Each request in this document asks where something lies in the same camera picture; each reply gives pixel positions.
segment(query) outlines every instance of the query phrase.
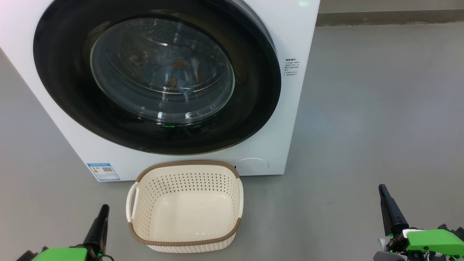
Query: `front-loading washing machine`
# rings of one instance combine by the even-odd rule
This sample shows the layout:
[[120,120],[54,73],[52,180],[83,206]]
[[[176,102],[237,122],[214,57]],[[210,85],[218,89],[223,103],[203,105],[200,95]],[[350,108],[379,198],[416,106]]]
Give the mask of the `front-loading washing machine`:
[[283,174],[318,6],[4,0],[0,48],[98,181],[196,159]]

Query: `washing machine door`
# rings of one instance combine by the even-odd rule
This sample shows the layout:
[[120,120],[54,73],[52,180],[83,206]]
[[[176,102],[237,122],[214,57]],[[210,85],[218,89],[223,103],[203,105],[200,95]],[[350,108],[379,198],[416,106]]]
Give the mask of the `washing machine door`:
[[56,0],[37,26],[34,59],[76,122],[159,154],[246,140],[281,87],[262,24],[227,0]]

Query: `gray floor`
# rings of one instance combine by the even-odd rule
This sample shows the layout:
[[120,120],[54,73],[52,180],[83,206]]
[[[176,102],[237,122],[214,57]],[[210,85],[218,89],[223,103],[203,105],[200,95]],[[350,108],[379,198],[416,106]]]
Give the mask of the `gray floor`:
[[0,250],[80,243],[111,207],[117,261],[371,260],[377,186],[409,223],[464,226],[464,25],[317,28],[283,176],[244,177],[230,247],[157,253],[132,239],[129,182],[97,183],[0,55]]

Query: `white appliance body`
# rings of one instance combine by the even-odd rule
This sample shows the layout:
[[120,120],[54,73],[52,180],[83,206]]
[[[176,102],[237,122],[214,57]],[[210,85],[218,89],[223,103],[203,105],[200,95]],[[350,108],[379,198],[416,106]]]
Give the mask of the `white appliance body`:
[[[196,159],[230,163],[240,175],[284,173],[319,0],[245,0],[267,28],[280,64],[282,84],[277,107],[268,122],[247,140],[223,150],[189,156],[159,155],[120,146],[87,130],[57,105],[39,78],[33,56],[37,24],[51,3],[0,2],[0,48],[97,180],[134,180],[151,165]],[[92,170],[97,165],[91,163],[110,164],[117,177],[97,176]]]

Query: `laundry basket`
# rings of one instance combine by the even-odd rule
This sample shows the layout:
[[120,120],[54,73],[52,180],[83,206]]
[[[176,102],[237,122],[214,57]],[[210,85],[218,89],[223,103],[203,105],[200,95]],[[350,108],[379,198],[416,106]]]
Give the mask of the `laundry basket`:
[[133,237],[156,251],[170,253],[226,248],[235,237],[242,212],[238,172],[220,161],[151,166],[135,180],[126,201]]

